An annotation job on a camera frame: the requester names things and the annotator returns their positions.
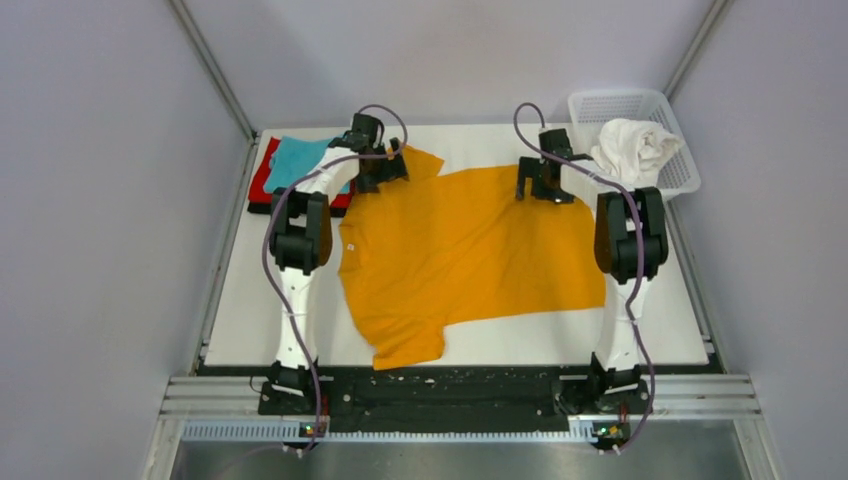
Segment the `yellow t shirt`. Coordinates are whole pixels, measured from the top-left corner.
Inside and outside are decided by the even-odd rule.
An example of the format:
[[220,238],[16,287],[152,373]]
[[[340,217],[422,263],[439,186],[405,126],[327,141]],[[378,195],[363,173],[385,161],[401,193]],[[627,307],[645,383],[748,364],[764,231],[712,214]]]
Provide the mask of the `yellow t shirt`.
[[339,226],[338,275],[375,369],[439,359],[453,324],[604,305],[586,205],[517,199],[514,165],[447,174],[431,153],[403,156],[408,178],[356,194]]

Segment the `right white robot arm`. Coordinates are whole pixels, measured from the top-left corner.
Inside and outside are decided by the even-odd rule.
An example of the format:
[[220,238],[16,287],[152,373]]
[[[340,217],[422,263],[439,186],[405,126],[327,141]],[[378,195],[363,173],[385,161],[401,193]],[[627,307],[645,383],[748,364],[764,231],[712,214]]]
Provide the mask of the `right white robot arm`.
[[563,128],[541,128],[535,157],[519,161],[516,197],[557,204],[580,200],[594,218],[594,258],[605,281],[599,340],[581,386],[567,385],[557,407],[567,414],[619,413],[647,401],[644,374],[654,373],[639,330],[650,283],[669,256],[662,194],[626,187],[595,171],[587,154],[574,152]]

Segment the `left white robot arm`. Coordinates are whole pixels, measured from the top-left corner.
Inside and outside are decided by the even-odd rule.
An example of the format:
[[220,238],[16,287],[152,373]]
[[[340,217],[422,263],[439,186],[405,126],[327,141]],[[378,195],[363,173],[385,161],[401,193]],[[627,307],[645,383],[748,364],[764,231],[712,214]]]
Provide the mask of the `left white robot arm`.
[[333,248],[330,206],[346,185],[375,193],[385,182],[407,178],[403,151],[409,134],[404,123],[399,126],[400,136],[386,138],[385,124],[360,109],[308,173],[272,195],[262,268],[282,308],[260,403],[263,415],[322,415],[318,353],[309,326],[318,303],[318,273]]

